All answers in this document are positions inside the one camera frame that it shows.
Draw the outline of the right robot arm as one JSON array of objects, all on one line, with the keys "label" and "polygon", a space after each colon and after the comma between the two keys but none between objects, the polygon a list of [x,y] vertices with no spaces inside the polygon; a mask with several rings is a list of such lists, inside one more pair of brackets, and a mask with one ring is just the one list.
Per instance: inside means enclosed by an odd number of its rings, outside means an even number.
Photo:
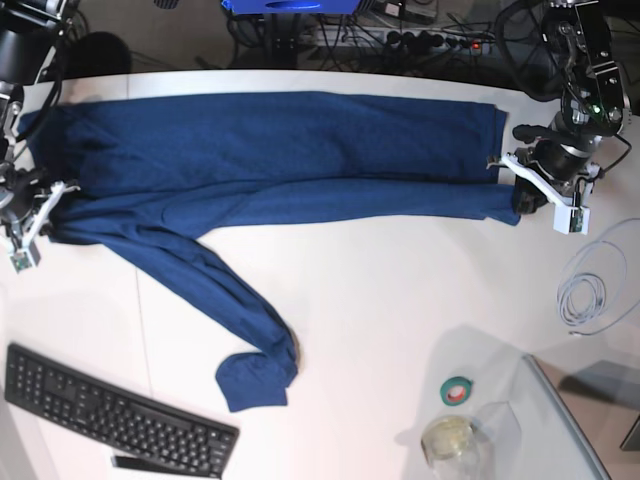
[{"label": "right robot arm", "polygon": [[[33,227],[33,184],[42,173],[15,167],[16,146],[43,124],[57,102],[64,72],[64,44],[78,10],[77,1],[3,1],[1,3],[1,226],[17,248]],[[58,59],[54,84],[34,123],[24,133],[15,124],[24,106],[24,88],[36,83],[50,52]]]}]

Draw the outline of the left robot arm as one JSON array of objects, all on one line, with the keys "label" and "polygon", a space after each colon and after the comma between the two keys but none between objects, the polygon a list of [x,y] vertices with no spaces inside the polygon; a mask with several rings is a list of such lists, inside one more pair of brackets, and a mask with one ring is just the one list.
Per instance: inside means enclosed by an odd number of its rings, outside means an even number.
[{"label": "left robot arm", "polygon": [[[599,2],[545,1],[542,16],[534,14],[535,5],[515,1],[504,8],[495,19],[494,40],[519,89],[538,102],[558,101],[559,110],[547,126],[515,126],[512,135],[523,145],[501,164],[516,176],[516,213],[532,214],[553,203],[582,216],[594,184],[609,171],[591,158],[604,139],[621,139],[631,108]],[[519,13],[533,24],[537,43],[532,50],[543,51],[554,69],[538,85],[525,79],[505,34],[507,23]]]}]

